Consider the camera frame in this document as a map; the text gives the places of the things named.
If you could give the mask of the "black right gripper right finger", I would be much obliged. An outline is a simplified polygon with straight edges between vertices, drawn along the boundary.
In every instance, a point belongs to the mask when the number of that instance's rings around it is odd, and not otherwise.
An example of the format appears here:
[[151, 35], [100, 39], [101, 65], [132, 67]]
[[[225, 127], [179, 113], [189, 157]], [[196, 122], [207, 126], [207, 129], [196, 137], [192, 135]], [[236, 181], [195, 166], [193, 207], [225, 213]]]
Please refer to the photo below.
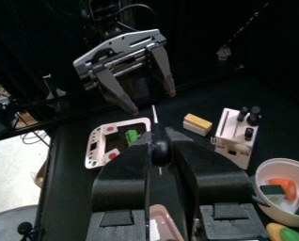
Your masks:
[[245, 171], [172, 128], [165, 134], [193, 201], [188, 241], [268, 241]]

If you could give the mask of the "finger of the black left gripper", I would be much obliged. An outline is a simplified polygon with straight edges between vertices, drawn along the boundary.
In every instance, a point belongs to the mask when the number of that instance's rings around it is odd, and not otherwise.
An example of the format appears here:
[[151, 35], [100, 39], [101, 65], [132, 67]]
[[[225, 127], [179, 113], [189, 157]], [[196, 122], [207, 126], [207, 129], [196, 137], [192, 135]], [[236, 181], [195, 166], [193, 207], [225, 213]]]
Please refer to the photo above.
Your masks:
[[173, 97], [176, 95], [175, 81], [171, 73], [168, 55], [164, 47], [159, 46], [156, 48], [152, 48], [151, 56], [159, 68], [163, 88], [167, 91], [168, 95]]
[[137, 115], [139, 108], [132, 102], [109, 70], [103, 69], [96, 72], [96, 79], [100, 85], [107, 89], [107, 92], [103, 94], [105, 100], [117, 105], [125, 112]]

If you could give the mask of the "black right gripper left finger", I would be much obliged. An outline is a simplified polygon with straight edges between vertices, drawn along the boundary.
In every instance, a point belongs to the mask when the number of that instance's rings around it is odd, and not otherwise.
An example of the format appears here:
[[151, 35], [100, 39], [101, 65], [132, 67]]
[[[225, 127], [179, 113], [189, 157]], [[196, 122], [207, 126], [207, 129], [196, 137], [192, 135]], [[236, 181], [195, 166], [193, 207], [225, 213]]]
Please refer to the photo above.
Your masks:
[[96, 176], [85, 241], [149, 241], [151, 142], [145, 132]]

